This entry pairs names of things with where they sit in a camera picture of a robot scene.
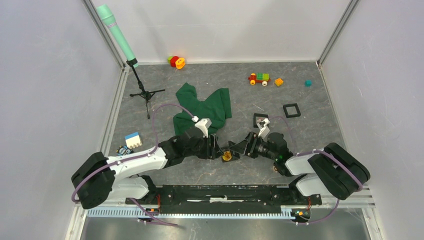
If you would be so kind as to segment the green fabric garment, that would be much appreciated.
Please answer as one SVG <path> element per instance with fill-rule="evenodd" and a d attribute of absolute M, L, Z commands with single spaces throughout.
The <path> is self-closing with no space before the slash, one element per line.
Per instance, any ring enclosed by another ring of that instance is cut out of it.
<path fill-rule="evenodd" d="M 205 100 L 199 100 L 196 88 L 185 83 L 175 95 L 179 105 L 187 109 L 193 116 L 211 120 L 211 125 L 208 128 L 210 134 L 217 133 L 225 126 L 227 119 L 233 116 L 228 88 L 219 88 Z"/>

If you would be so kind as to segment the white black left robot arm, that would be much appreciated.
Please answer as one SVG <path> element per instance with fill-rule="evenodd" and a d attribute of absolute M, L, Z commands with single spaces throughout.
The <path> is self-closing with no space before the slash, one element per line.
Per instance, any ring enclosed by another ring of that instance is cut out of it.
<path fill-rule="evenodd" d="M 131 180 L 131 176 L 178 165 L 187 157 L 213 160 L 223 154 L 217 136 L 204 136 L 197 127 L 141 152 L 123 156 L 104 156 L 101 151 L 95 152 L 72 175 L 75 190 L 71 199 L 86 210 L 107 200 L 122 198 L 140 199 L 151 204 L 157 198 L 151 180 L 147 177 Z"/>

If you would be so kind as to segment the black display frame box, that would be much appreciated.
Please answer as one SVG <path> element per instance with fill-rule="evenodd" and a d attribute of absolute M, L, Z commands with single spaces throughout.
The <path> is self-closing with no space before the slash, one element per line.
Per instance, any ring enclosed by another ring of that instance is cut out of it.
<path fill-rule="evenodd" d="M 264 113 L 254 113 L 253 114 L 253 128 L 259 128 L 257 123 L 261 122 L 263 119 L 268 118 L 268 114 Z"/>

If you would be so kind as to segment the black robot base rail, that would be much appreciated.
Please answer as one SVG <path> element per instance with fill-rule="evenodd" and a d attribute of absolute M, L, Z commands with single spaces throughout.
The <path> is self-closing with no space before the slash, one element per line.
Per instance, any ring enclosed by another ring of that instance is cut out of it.
<path fill-rule="evenodd" d="M 156 205 L 161 214 L 277 214 L 282 206 L 320 206 L 319 194 L 304 196 L 290 184 L 155 185 L 137 203 Z"/>

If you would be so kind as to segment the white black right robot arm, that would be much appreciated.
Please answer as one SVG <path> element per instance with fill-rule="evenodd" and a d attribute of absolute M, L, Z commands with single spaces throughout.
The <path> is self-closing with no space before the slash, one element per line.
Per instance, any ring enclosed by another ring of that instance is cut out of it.
<path fill-rule="evenodd" d="M 369 170 L 335 142 L 321 149 L 293 153 L 282 133 L 272 132 L 263 139 L 250 132 L 243 141 L 231 143 L 229 149 L 252 159 L 272 160 L 274 170 L 282 176 L 300 176 L 295 187 L 288 191 L 289 199 L 295 204 L 302 204 L 317 194 L 331 194 L 338 200 L 346 200 L 361 191 L 371 178 Z"/>

